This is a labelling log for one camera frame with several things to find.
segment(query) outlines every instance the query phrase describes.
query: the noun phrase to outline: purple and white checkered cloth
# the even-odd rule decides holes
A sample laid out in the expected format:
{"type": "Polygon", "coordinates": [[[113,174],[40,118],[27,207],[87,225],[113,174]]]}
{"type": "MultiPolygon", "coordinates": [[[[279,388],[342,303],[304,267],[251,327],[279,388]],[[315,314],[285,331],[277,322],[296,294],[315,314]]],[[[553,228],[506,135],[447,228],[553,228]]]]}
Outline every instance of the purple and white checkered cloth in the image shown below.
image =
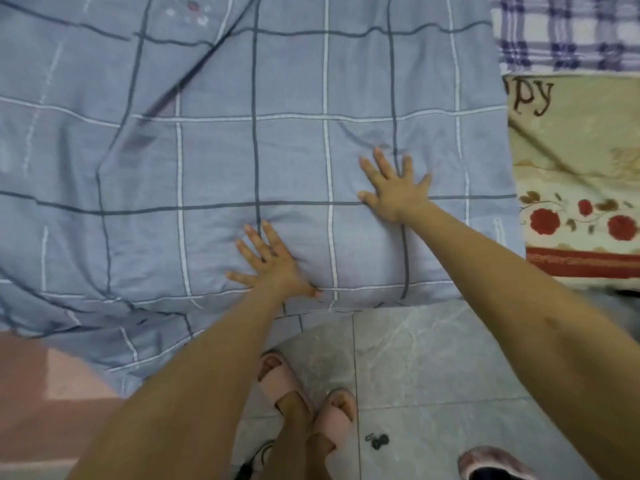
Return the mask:
{"type": "Polygon", "coordinates": [[[640,0],[492,0],[503,73],[640,71],[640,0]]]}

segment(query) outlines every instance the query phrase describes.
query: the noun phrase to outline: red flower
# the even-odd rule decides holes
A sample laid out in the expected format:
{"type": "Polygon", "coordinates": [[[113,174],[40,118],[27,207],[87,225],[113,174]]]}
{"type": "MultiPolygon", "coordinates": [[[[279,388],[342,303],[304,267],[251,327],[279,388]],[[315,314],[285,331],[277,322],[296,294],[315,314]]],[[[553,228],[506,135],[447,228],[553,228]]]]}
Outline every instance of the red flower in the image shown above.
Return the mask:
{"type": "Polygon", "coordinates": [[[584,217],[587,217],[591,215],[591,213],[593,212],[593,205],[591,204],[590,201],[583,198],[580,202],[578,202],[578,210],[580,210],[580,213],[584,217]]]}
{"type": "Polygon", "coordinates": [[[607,226],[609,233],[617,241],[631,241],[638,232],[636,221],[629,216],[613,216],[607,226]]]}
{"type": "Polygon", "coordinates": [[[531,228],[538,234],[551,235],[560,227],[560,217],[549,209],[537,209],[531,213],[531,228]]]}

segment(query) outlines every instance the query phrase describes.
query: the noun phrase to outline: grid pattern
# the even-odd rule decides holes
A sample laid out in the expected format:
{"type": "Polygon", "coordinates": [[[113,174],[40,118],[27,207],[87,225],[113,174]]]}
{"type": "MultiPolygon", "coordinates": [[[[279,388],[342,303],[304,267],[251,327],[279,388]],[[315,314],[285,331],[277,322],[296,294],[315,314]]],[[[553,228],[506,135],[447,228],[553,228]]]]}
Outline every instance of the grid pattern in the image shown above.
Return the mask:
{"type": "Polygon", "coordinates": [[[640,0],[492,0],[503,72],[640,70],[640,0]]]}
{"type": "Polygon", "coordinates": [[[326,291],[283,307],[300,323],[457,297],[416,236],[356,200],[374,146],[397,169],[412,153],[433,200],[522,252],[487,0],[214,0],[208,25],[171,0],[127,3],[69,0],[69,18],[0,0],[0,50],[11,30],[46,34],[51,61],[43,79],[0,79],[22,164],[0,174],[14,330],[130,394],[244,292],[223,272],[247,271],[232,242],[262,219],[326,291]]]}

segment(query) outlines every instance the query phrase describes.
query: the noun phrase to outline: floor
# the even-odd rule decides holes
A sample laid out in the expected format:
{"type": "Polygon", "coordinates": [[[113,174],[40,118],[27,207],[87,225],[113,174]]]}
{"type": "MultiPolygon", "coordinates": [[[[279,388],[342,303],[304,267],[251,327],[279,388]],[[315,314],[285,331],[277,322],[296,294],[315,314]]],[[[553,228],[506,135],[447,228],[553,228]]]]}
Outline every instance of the floor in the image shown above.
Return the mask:
{"type": "MultiPolygon", "coordinates": [[[[330,458],[336,480],[453,480],[458,455],[483,444],[509,450],[544,480],[596,479],[463,301],[363,312],[278,348],[316,404],[336,387],[357,395],[358,425],[330,458]],[[386,433],[390,443],[376,451],[364,439],[370,433],[386,433]]],[[[279,427],[279,416],[254,388],[233,464],[276,437],[279,427]]],[[[0,480],[59,480],[66,471],[0,472],[0,480]]]]}

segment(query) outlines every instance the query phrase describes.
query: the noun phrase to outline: footwear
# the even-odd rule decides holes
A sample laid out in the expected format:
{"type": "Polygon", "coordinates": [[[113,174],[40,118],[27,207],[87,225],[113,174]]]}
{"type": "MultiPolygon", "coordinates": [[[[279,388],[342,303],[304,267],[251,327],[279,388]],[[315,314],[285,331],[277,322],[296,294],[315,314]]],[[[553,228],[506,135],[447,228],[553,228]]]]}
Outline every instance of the footwear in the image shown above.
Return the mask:
{"type": "Polygon", "coordinates": [[[334,445],[334,450],[340,448],[347,439],[347,434],[353,425],[353,421],[357,415],[358,406],[356,398],[347,389],[336,389],[330,393],[324,400],[322,408],[318,413],[314,425],[312,427],[311,435],[320,433],[327,437],[334,445]],[[332,405],[333,400],[336,397],[342,396],[342,399],[349,405],[349,410],[353,411],[353,420],[347,416],[347,414],[340,408],[332,405]]]}
{"type": "Polygon", "coordinates": [[[313,417],[314,407],[311,403],[311,400],[309,400],[308,395],[305,393],[304,389],[302,389],[300,381],[287,363],[287,360],[280,352],[269,351],[263,354],[260,358],[260,369],[258,373],[260,374],[260,372],[264,369],[264,366],[267,363],[268,359],[270,358],[276,359],[280,363],[280,365],[268,371],[265,377],[263,377],[262,380],[258,382],[258,384],[260,384],[260,389],[262,389],[264,395],[267,396],[267,399],[271,402],[271,404],[276,409],[278,409],[276,405],[277,402],[288,393],[295,391],[305,402],[309,409],[311,417],[313,417]]]}
{"type": "Polygon", "coordinates": [[[462,453],[458,472],[462,480],[538,480],[531,468],[508,451],[493,446],[476,446],[462,453]]]}

